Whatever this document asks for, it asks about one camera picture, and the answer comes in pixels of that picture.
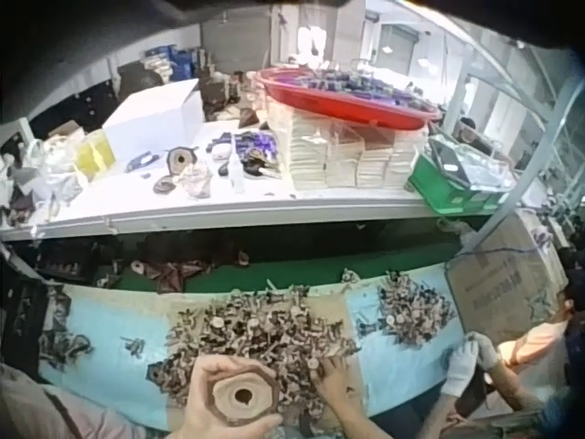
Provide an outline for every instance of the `light blue paper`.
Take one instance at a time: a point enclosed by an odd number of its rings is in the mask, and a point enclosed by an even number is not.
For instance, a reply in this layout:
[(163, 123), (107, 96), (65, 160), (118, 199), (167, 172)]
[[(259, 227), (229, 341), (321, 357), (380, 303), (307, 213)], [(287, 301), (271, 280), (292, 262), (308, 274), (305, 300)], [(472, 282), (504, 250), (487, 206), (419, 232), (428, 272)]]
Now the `light blue paper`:
[[(168, 355), (167, 320), (76, 297), (71, 301), (67, 326), (71, 333), (88, 337), (94, 350), (63, 373), (41, 361), (40, 376), (131, 421), (168, 430), (166, 397), (146, 379), (148, 365)], [(144, 340), (139, 359), (130, 355), (120, 337)]]
[[(453, 303), (442, 264), (409, 274), (415, 282), (435, 288)], [(376, 287), (354, 290), (347, 295), (346, 303), (354, 325), (358, 319), (376, 322), (380, 317)], [(462, 340), (463, 327), (459, 318), (454, 318), (437, 337), (419, 349), (397, 345), (394, 337), (384, 336), (380, 331), (359, 339), (361, 350), (357, 355), (367, 415), (393, 409), (444, 380), (443, 353), (458, 346)]]
[[(452, 301), (442, 265), (410, 272), (410, 276), (416, 282), (434, 287)], [(355, 290), (347, 295), (346, 302), (353, 321), (358, 317), (367, 320), (378, 317), (376, 288)], [(136, 423), (168, 431), (167, 398), (146, 379), (148, 365), (167, 356), (168, 320), (75, 297), (71, 301), (68, 328), (74, 334), (87, 336), (94, 346), (93, 352), (81, 356), (64, 372), (41, 361), (40, 375)], [(140, 359), (131, 357), (121, 337), (144, 339)], [(380, 333), (358, 340), (362, 347), (357, 355), (367, 396), (367, 414), (372, 416), (392, 409), (444, 380), (443, 352), (462, 339), (463, 328), (456, 318), (421, 349), (395, 345), (393, 337)]]

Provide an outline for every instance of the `white workbench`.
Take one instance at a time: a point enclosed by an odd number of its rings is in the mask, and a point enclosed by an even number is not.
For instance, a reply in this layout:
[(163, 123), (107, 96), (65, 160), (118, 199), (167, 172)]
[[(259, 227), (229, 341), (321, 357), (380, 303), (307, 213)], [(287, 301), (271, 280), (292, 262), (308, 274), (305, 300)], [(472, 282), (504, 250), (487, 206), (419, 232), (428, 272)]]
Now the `white workbench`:
[[(238, 121), (205, 123), (193, 144), (197, 156), (207, 160), (214, 173), (211, 198), (193, 200), (181, 189), (156, 195), (154, 183), (167, 174), (164, 159), (134, 171), (121, 172), (125, 163), (109, 175), (94, 180), (56, 218), (47, 223), (47, 207), (40, 207), (28, 224), (0, 228), (2, 241), (33, 238), (67, 238), (159, 230), (193, 230), (271, 224), (299, 224), (351, 220), (392, 220), (436, 216), (418, 193), (396, 189), (339, 188), (297, 192), (285, 181), (246, 179), (246, 192), (236, 195), (229, 181), (219, 177), (205, 148), (212, 139), (235, 130)], [(540, 206), (540, 197), (525, 199)]]

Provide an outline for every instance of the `gloved hand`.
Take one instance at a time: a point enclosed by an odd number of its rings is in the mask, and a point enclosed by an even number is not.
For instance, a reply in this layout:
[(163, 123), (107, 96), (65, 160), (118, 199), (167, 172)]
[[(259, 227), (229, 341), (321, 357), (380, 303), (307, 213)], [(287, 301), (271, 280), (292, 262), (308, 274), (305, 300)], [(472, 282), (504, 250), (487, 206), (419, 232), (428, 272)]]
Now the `gloved hand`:
[(478, 351), (477, 341), (469, 339), (453, 351), (449, 360), (447, 380), (442, 385), (441, 393), (456, 398), (463, 395), (475, 373)]
[(185, 423), (179, 431), (167, 436), (167, 439), (262, 439), (266, 433), (280, 425), (282, 417), (279, 414), (269, 414), (248, 425), (228, 427), (207, 409), (205, 401), (209, 378), (221, 372), (248, 366), (258, 366), (274, 376), (273, 370), (253, 359), (223, 355), (198, 357), (191, 375), (191, 387), (185, 408)]
[(495, 350), (494, 343), (492, 343), (492, 340), (488, 336), (479, 332), (470, 332), (466, 337), (477, 341), (477, 345), (479, 346), (477, 364), (480, 368), (487, 372), (497, 364), (500, 357)]

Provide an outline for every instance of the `blue bin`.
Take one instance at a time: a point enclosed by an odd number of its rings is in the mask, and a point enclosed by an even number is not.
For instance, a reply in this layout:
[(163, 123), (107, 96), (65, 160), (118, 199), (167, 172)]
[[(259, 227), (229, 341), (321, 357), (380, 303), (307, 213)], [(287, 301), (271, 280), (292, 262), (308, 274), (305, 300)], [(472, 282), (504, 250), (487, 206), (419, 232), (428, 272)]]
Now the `blue bin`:
[(172, 81), (192, 80), (195, 78), (193, 57), (190, 52), (184, 50), (177, 51), (172, 58), (171, 65), (173, 67)]
[(157, 48), (149, 48), (144, 51), (145, 57), (165, 57), (173, 60), (177, 52), (176, 44), (170, 44), (168, 46), (159, 46)]

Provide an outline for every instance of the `strap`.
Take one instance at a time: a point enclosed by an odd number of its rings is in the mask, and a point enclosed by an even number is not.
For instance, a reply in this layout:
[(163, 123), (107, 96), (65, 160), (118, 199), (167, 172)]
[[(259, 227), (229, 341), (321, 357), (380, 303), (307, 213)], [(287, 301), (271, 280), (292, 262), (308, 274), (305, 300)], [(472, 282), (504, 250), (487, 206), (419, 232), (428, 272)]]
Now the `strap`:
[(51, 395), (48, 391), (45, 391), (45, 394), (47, 395), (47, 398), (53, 403), (53, 405), (55, 406), (55, 408), (57, 409), (57, 411), (59, 412), (59, 414), (63, 418), (63, 421), (65, 421), (65, 424), (69, 428), (69, 431), (73, 435), (73, 438), (74, 439), (83, 439), (83, 436), (81, 436), (80, 429), (73, 422), (73, 419), (71, 419), (71, 416), (69, 416), (68, 410), (65, 408), (63, 403), (59, 400), (59, 398), (57, 398), (55, 395)]

